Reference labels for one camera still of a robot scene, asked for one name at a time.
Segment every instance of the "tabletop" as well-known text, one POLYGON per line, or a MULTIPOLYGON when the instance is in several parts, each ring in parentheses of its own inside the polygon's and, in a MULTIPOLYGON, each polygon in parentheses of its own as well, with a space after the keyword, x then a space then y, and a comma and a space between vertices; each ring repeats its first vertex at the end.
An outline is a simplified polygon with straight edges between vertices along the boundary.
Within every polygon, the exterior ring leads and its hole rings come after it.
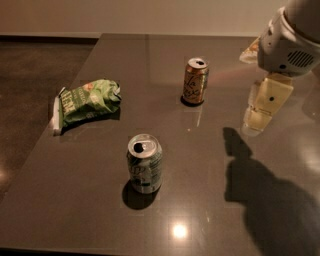
POLYGON ((103 34, 70 85, 121 87, 115 114, 53 136, 49 124, 0 205, 0 248, 105 255, 319 255, 320 72, 257 137, 240 127, 265 72, 239 62, 253 38, 103 34), (181 103, 188 59, 205 56, 205 101, 181 103), (137 134, 163 150, 153 194, 129 181, 137 134))

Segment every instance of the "floor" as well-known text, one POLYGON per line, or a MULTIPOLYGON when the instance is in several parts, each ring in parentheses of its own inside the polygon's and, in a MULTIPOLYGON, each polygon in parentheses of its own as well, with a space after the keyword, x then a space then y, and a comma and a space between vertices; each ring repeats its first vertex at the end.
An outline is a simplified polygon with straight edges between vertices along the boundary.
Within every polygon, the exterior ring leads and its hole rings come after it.
POLYGON ((0 202, 51 119, 95 39, 0 38, 0 202))

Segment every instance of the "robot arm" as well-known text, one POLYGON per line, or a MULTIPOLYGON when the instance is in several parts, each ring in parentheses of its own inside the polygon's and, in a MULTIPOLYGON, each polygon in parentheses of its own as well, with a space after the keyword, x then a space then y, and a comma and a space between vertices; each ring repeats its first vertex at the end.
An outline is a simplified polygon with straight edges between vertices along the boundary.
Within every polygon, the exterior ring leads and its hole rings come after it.
POLYGON ((289 98, 292 79, 308 73, 320 63, 320 1, 289 0, 267 29, 242 53, 240 60, 269 74, 251 90, 242 131, 256 136, 289 98))

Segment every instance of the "chip bag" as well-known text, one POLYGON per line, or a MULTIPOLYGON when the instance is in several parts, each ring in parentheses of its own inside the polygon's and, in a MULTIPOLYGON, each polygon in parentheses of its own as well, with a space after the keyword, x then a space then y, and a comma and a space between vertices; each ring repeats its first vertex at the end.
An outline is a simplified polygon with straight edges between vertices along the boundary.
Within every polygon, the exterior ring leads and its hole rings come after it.
POLYGON ((55 98, 54 135, 78 121, 116 112, 121 103, 120 87, 115 81, 100 79, 74 90, 63 88, 55 98))

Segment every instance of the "can label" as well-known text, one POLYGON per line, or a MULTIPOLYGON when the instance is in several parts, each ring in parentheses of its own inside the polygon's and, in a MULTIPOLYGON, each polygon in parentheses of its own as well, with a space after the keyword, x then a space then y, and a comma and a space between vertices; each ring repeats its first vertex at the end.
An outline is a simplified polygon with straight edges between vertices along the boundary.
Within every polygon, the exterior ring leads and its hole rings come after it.
POLYGON ((162 148, 151 135, 141 134, 128 145, 128 168, 133 188, 143 194, 155 192, 162 183, 162 148))
POLYGON ((199 105, 204 101, 207 88, 209 64, 202 58, 192 58, 188 61, 184 76, 183 101, 199 105))

